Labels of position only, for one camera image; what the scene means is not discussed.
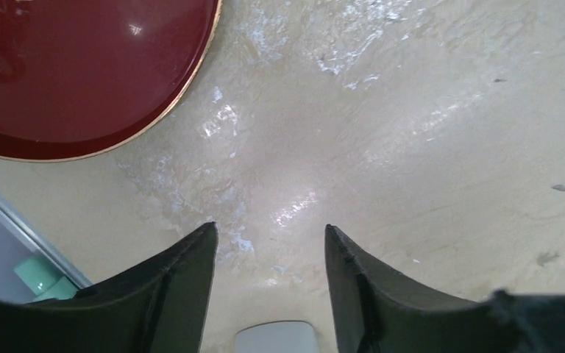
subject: gray stain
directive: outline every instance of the gray stain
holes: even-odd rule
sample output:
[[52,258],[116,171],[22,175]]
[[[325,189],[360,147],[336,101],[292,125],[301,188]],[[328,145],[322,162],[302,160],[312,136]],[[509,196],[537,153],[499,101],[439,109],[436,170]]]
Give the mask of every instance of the gray stain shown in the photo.
[[536,263],[538,264],[538,266],[540,267],[544,267],[546,264],[552,262],[553,260],[556,260],[560,257],[560,253],[555,252],[553,254],[551,254],[551,252],[545,252],[543,254],[538,255],[538,257],[536,258]]
[[565,192],[565,186],[562,184],[553,185],[551,188],[553,190]]

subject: gold rim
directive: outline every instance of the gold rim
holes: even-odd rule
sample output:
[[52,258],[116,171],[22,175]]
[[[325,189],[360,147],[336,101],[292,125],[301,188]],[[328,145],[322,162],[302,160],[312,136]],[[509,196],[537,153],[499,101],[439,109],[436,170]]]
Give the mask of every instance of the gold rim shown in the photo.
[[172,102],[170,104],[168,104],[168,106],[161,112],[161,114],[159,114],[158,117],[156,117],[153,121],[151,121],[143,129],[141,129],[140,131],[133,134],[133,136],[131,136],[130,138],[127,138],[123,141],[120,141],[113,146],[109,146],[106,149],[102,149],[101,151],[97,151],[97,152],[90,153],[90,154],[85,154],[85,155],[82,155],[82,156],[79,156],[79,157],[60,158],[60,159],[56,159],[56,160],[27,160],[27,159],[24,159],[24,158],[14,158],[14,157],[0,156],[0,159],[1,160],[12,160],[12,161],[16,161],[16,162],[28,162],[28,163],[70,162],[70,161],[73,161],[73,160],[83,160],[85,158],[98,156],[99,154],[103,154],[105,152],[112,151],[113,149],[117,149],[118,147],[120,147],[124,144],[127,144],[127,143],[133,141],[136,138],[139,138],[144,132],[147,132],[149,129],[151,129],[156,123],[161,121],[161,119],[165,118],[165,116],[168,115],[168,113],[170,113],[170,111],[174,109],[174,107],[177,105],[179,100],[183,97],[183,95],[185,94],[185,92],[187,91],[189,86],[191,85],[193,78],[196,77],[196,74],[198,73],[198,71],[200,71],[200,66],[202,66],[202,62],[205,61],[205,57],[207,56],[207,53],[209,52],[209,47],[211,46],[211,43],[213,42],[213,37],[215,37],[215,34],[216,34],[216,28],[218,27],[218,22],[220,21],[220,15],[221,15],[221,11],[222,11],[222,0],[218,0],[217,5],[218,5],[218,8],[216,9],[215,17],[213,18],[213,25],[211,26],[211,33],[209,34],[207,44],[205,44],[205,50],[202,52],[202,55],[200,56],[200,59],[198,60],[198,63],[196,64],[195,69],[191,73],[191,76],[189,76],[189,79],[187,80],[187,82],[185,83],[185,85],[183,86],[183,88],[181,89],[179,94],[177,94],[177,96],[174,98],[174,100],[172,100]]

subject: dark red plate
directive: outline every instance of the dark red plate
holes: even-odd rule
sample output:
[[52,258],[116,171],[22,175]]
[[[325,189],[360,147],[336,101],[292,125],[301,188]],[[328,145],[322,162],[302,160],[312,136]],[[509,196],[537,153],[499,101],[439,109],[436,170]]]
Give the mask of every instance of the dark red plate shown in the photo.
[[0,157],[69,160],[159,121],[198,71],[221,0],[0,0]]

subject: beige tabletop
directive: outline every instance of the beige tabletop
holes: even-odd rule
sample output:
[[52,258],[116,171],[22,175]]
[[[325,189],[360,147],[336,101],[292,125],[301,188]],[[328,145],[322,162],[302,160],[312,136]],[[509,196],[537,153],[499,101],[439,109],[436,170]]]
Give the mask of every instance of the beige tabletop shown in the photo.
[[565,292],[565,1],[226,1],[169,116],[0,192],[93,281],[217,221],[207,353],[276,320],[335,351],[328,223],[457,296]]

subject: red bowl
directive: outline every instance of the red bowl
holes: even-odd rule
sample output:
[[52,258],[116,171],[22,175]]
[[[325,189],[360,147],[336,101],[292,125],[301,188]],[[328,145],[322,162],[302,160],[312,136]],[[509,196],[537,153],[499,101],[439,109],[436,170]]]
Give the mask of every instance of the red bowl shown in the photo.
[[113,149],[180,99],[221,0],[0,0],[0,157]]

